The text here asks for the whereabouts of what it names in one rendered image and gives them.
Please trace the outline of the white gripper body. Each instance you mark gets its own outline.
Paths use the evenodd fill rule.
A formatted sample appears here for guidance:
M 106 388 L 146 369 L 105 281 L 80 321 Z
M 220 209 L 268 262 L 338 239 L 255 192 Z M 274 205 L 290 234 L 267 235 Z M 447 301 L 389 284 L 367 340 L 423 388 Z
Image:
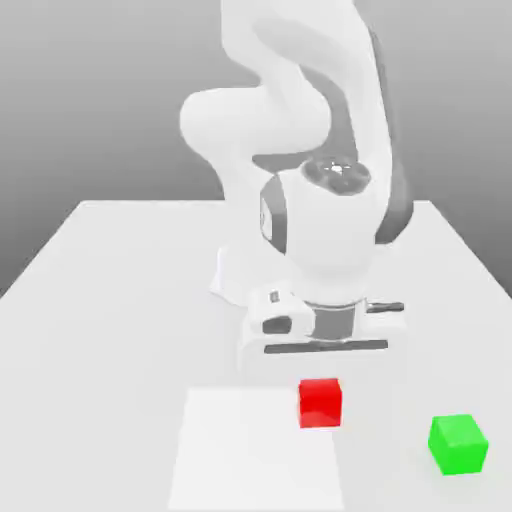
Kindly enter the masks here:
M 403 312 L 372 313 L 361 337 L 315 344 L 264 340 L 243 323 L 237 368 L 249 379 L 375 377 L 404 363 L 407 337 Z

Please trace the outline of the small green cube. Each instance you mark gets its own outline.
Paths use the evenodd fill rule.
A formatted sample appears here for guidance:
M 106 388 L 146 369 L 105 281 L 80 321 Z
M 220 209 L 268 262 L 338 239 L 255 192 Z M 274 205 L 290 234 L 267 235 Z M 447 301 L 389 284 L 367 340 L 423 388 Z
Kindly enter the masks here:
M 434 416 L 428 448 L 444 476 L 480 473 L 489 441 L 470 414 Z

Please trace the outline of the small red cube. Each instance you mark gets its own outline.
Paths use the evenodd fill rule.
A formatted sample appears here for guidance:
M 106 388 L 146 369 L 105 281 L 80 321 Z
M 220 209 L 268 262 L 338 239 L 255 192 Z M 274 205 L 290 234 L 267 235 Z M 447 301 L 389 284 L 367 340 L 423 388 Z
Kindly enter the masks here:
M 337 378 L 301 380 L 298 394 L 301 428 L 341 425 L 343 393 Z

